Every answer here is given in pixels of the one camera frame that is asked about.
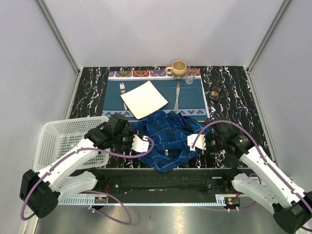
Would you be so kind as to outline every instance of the beige mug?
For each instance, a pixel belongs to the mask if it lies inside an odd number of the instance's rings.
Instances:
[[[175,61],[171,67],[165,68],[165,73],[172,75],[174,78],[182,79],[185,76],[187,66],[183,61]]]

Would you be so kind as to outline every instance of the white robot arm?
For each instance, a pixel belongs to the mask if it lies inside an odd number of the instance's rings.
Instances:
[[[188,145],[191,150],[197,147],[210,153],[224,150],[248,165],[261,178],[265,186],[237,169],[232,169],[231,173],[225,176],[226,184],[230,183],[236,191],[248,195],[265,207],[287,233],[295,233],[312,217],[310,211],[312,192],[305,192],[290,180],[265,154],[261,146],[255,145],[233,125],[237,126],[228,121],[217,120],[213,127],[214,134],[199,137],[197,134],[190,135]]]
[[[41,180],[30,195],[27,205],[37,217],[42,218],[50,214],[59,202],[103,185],[104,182],[101,180],[105,180],[105,177],[97,169],[75,177],[69,176],[83,163],[96,157],[97,149],[108,149],[113,143],[136,152],[147,152],[149,147],[147,137],[142,136],[141,139],[133,131],[125,129],[126,123],[127,119],[123,115],[114,114],[108,122],[91,129],[73,149],[51,165],[38,172],[27,171],[22,178],[20,198],[25,201],[33,186]]]

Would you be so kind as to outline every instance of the white square plate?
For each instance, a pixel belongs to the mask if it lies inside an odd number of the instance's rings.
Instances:
[[[168,103],[150,81],[120,96],[137,119],[154,113]]]

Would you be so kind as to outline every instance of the blue plaid cloth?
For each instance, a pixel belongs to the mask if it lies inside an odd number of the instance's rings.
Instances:
[[[196,120],[160,110],[133,125],[133,130],[152,138],[155,146],[152,151],[139,160],[160,172],[168,172],[178,166],[186,166],[187,162],[199,154],[199,150],[190,151],[187,136],[199,131],[204,126]]]

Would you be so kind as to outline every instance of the glass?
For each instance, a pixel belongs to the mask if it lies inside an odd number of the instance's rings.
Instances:
[[[196,70],[195,69],[187,70],[185,73],[185,83],[193,84],[195,76],[196,76]]]

